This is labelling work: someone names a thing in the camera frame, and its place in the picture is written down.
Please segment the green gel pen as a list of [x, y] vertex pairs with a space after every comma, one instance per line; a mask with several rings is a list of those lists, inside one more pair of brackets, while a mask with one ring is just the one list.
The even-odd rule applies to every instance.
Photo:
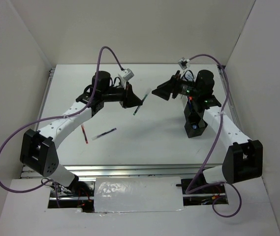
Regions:
[[143, 105], [143, 103], [145, 102], [145, 100], [147, 99], [148, 95], [150, 94], [150, 92], [152, 91], [151, 88], [148, 88], [147, 91], [145, 92], [145, 95], [142, 99], [142, 103], [141, 105], [137, 106], [136, 110], [133, 112], [133, 115], [135, 116], [137, 114], [137, 112], [139, 111], [139, 109], [141, 108], [141, 106]]

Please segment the purple gel pen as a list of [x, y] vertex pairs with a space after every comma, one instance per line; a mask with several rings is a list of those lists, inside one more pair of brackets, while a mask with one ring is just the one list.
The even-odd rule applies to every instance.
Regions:
[[103, 136], [105, 136], [105, 135], [107, 135], [107, 134], [109, 134], [109, 133], [112, 133], [112, 132], [114, 132], [114, 131], [116, 131], [116, 130], [117, 130], [116, 128], [110, 129], [110, 130], [108, 130], [108, 131], [106, 131], [106, 132], [103, 132], [103, 133], [101, 133], [101, 134], [98, 134], [98, 135], [92, 137], [92, 140], [93, 140], [93, 141], [94, 141], [94, 140], [97, 140], [97, 139], [99, 139], [99, 138], [101, 138], [101, 137], [103, 137]]

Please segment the red gel pen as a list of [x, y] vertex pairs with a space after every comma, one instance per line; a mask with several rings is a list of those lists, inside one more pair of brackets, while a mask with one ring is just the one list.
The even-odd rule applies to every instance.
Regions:
[[86, 135], [86, 132], [85, 132], [85, 127], [84, 127], [83, 124], [81, 125], [81, 129], [82, 129], [82, 132], [83, 132], [85, 143], [88, 144], [89, 142], [88, 142], [87, 135]]

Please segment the blue cleaning gel jar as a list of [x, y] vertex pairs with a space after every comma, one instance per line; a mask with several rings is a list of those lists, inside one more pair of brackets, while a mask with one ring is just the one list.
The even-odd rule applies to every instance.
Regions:
[[187, 70], [187, 71], [184, 73], [183, 78], [184, 78], [186, 81], [195, 82], [195, 75], [193, 74], [193, 72], [192, 72], [191, 70]]

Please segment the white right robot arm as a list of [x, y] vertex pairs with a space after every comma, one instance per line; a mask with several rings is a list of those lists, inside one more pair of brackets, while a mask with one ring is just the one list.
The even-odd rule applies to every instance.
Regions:
[[224, 113], [220, 102], [213, 94], [214, 75], [209, 70], [200, 70], [195, 79], [185, 79], [179, 71], [170, 80], [152, 91], [164, 100], [185, 96], [185, 129], [189, 138], [201, 136], [210, 126], [222, 141], [226, 155], [223, 163], [202, 171], [203, 177], [197, 181], [199, 191], [209, 192], [214, 183], [238, 183], [262, 175], [263, 145], [259, 140], [251, 140]]

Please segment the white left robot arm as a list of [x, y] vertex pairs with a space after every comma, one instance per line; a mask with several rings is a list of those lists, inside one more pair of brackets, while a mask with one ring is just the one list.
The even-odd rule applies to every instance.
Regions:
[[119, 102], [123, 108], [142, 105], [142, 100], [133, 93], [129, 80], [134, 76], [130, 69], [118, 74], [120, 83], [111, 85], [111, 75], [99, 71], [72, 106], [49, 125], [38, 131], [29, 129], [24, 133], [20, 161], [43, 177], [52, 179], [62, 186], [68, 196], [74, 196], [83, 185], [77, 175], [60, 162], [57, 149], [77, 127], [96, 115], [106, 102]]

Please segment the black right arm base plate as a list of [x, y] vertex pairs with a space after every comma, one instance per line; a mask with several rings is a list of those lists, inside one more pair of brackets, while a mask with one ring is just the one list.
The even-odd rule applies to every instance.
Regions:
[[[181, 182], [176, 183], [175, 186], [181, 188], [182, 193], [186, 193], [186, 189], [188, 188], [190, 182], [192, 179], [190, 178], [185, 178], [181, 179]], [[192, 185], [190, 190], [195, 189], [197, 187], [201, 187], [203, 185], [206, 185], [206, 181], [203, 178], [199, 178], [196, 180], [196, 182]], [[225, 188], [223, 185], [216, 185], [216, 186], [209, 186], [209, 187], [204, 187], [200, 190], [197, 190], [193, 192], [192, 194], [210, 194], [210, 195], [220, 195], [225, 193]]]

